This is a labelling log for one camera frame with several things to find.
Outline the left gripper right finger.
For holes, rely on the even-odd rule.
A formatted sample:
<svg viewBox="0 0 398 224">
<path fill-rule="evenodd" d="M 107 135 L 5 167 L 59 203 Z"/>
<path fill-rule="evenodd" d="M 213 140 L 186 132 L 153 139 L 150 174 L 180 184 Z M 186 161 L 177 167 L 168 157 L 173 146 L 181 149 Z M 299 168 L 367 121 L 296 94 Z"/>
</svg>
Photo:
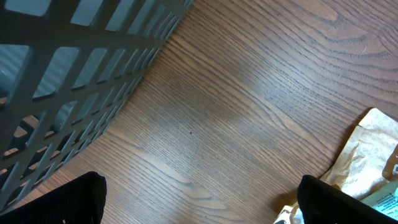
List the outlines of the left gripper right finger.
<svg viewBox="0 0 398 224">
<path fill-rule="evenodd" d="M 302 177 L 297 200 L 305 224 L 397 224 L 397 220 L 311 175 Z"/>
</svg>

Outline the light green wipes packet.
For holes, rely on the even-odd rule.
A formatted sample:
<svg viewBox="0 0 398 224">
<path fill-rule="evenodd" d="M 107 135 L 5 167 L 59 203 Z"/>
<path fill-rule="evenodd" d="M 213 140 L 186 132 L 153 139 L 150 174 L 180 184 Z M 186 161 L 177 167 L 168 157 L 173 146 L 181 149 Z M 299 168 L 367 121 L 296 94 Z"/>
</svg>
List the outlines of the light green wipes packet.
<svg viewBox="0 0 398 224">
<path fill-rule="evenodd" d="M 361 202 L 397 220 L 397 181 L 389 182 Z"/>
</svg>

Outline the brown snack packet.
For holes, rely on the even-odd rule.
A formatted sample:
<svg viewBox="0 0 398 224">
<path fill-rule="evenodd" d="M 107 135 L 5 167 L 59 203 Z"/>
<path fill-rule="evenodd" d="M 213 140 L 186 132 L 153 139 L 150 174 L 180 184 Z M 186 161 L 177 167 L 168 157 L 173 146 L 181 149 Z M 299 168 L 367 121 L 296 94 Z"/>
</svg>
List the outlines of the brown snack packet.
<svg viewBox="0 0 398 224">
<path fill-rule="evenodd" d="M 397 181 L 397 121 L 377 108 L 370 109 L 334 165 L 317 179 L 360 202 Z M 284 206 L 275 222 L 304 223 L 298 201 Z"/>
</svg>

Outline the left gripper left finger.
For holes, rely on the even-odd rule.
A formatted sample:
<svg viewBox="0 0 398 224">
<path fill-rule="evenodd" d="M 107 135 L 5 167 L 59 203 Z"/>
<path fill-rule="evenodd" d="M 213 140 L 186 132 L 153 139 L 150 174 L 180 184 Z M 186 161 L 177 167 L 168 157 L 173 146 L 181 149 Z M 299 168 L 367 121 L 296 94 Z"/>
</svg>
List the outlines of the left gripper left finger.
<svg viewBox="0 0 398 224">
<path fill-rule="evenodd" d="M 87 172 L 1 215 L 1 224 L 100 224 L 106 203 L 105 177 Z"/>
</svg>

